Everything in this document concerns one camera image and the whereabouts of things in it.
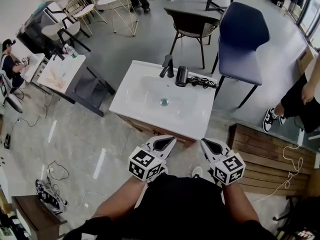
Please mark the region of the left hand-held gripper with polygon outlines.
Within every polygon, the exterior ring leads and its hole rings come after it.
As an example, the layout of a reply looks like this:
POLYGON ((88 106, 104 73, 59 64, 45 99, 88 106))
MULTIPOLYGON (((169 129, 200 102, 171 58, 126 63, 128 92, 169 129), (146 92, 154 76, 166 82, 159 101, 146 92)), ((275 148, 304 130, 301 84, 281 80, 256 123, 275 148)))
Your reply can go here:
POLYGON ((128 171, 140 181, 147 181, 160 172, 177 139, 172 135, 158 135, 146 144, 137 146, 128 158, 128 171))

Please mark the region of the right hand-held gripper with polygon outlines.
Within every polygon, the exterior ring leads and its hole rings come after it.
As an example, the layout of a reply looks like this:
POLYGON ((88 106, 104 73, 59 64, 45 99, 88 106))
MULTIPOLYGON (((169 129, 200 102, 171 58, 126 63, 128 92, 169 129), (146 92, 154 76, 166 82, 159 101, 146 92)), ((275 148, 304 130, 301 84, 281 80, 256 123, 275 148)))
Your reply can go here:
POLYGON ((202 138, 200 146, 205 158, 212 161, 209 166, 213 170, 214 179, 227 186, 243 177, 245 162, 240 154, 230 150, 225 142, 214 138, 202 138))

